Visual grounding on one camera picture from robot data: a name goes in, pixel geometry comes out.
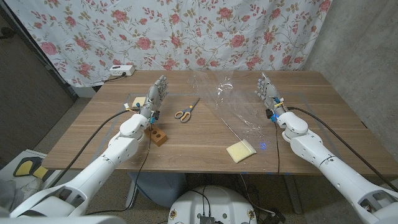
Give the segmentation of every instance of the transparent plastic sheet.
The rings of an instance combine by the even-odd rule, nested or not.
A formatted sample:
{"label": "transparent plastic sheet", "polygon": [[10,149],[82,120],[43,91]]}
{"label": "transparent plastic sheet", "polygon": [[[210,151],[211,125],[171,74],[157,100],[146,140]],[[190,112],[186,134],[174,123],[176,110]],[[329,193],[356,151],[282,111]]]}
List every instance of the transparent plastic sheet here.
{"label": "transparent plastic sheet", "polygon": [[256,82],[233,71],[195,71],[189,82],[201,101],[236,135],[236,142],[246,139],[258,151],[266,150],[269,140],[275,139],[265,135],[269,122],[266,107],[254,94]]}

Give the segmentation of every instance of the white curtain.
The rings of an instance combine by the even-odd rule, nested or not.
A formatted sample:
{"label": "white curtain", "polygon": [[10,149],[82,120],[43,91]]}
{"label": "white curtain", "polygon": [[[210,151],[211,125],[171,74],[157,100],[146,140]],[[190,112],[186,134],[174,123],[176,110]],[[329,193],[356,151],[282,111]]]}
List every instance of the white curtain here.
{"label": "white curtain", "polygon": [[138,70],[299,70],[331,0],[6,0],[61,76]]}

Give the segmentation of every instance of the orange scissors handle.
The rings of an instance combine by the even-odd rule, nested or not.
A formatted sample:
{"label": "orange scissors handle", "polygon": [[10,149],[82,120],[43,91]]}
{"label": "orange scissors handle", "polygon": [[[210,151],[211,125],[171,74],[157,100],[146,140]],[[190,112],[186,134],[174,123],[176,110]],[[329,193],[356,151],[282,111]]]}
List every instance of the orange scissors handle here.
{"label": "orange scissors handle", "polygon": [[191,119],[191,112],[185,112],[185,114],[181,117],[181,123],[186,123]]}
{"label": "orange scissors handle", "polygon": [[174,115],[174,118],[175,118],[175,119],[180,119],[180,118],[182,118],[183,115],[184,115],[184,112],[183,112],[183,111],[179,111],[179,112],[177,112],[177,113]]}

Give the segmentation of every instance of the wooden table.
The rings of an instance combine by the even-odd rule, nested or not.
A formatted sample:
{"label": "wooden table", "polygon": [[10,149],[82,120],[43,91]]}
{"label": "wooden table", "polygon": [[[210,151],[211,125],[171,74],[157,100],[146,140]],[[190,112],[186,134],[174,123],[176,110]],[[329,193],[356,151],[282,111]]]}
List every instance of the wooden table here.
{"label": "wooden table", "polygon": [[[265,117],[265,106],[254,94],[257,79],[261,72],[234,72],[234,88],[246,91],[247,102],[237,104],[243,110],[237,113],[246,114],[258,110],[255,120],[261,128],[259,134],[250,131],[242,120],[232,118],[225,113],[223,116],[236,127],[240,134],[249,131],[247,135],[257,154],[235,164],[226,148],[239,140],[229,128],[206,105],[206,99],[201,99],[192,113],[188,123],[182,124],[174,118],[177,110],[185,109],[197,98],[191,84],[188,83],[193,71],[136,71],[132,77],[116,82],[106,83],[88,103],[66,133],[43,161],[48,169],[64,169],[73,159],[82,145],[92,135],[96,128],[110,116],[123,109],[123,103],[131,103],[137,96],[146,96],[149,87],[161,75],[169,80],[169,95],[160,107],[160,119],[155,123],[163,130],[169,140],[160,147],[151,144],[150,153],[143,171],[153,172],[216,172],[216,173],[249,173],[275,174],[278,171],[278,152],[275,136],[275,126]],[[332,127],[348,144],[356,149],[380,173],[397,175],[398,164],[381,146],[379,141],[368,130],[337,94],[333,87],[319,72],[267,72],[285,99],[285,105],[295,106],[315,113]],[[319,134],[324,145],[334,154],[342,158],[348,165],[360,174],[373,174],[352,152],[337,140],[326,128],[313,118],[299,112],[295,114],[303,118],[309,128]],[[119,129],[122,122],[132,113],[124,113],[119,118],[110,121],[94,137],[72,166],[72,169],[84,169],[96,156],[100,155],[108,145],[109,140]],[[319,174],[318,169],[296,156],[290,144],[280,135],[282,129],[277,129],[277,140],[280,154],[281,174]],[[121,164],[118,169],[139,170],[148,150],[149,140],[141,142],[137,154]]]}

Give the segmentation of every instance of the wooden block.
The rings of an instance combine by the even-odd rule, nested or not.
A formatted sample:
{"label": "wooden block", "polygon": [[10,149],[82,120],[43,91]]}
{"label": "wooden block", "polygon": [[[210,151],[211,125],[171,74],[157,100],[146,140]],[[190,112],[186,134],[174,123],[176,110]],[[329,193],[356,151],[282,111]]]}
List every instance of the wooden block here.
{"label": "wooden block", "polygon": [[150,134],[150,127],[144,130],[146,136],[150,136],[150,140],[152,140],[157,147],[160,147],[164,142],[166,142],[167,135],[160,130],[156,125],[152,124],[152,134]]}

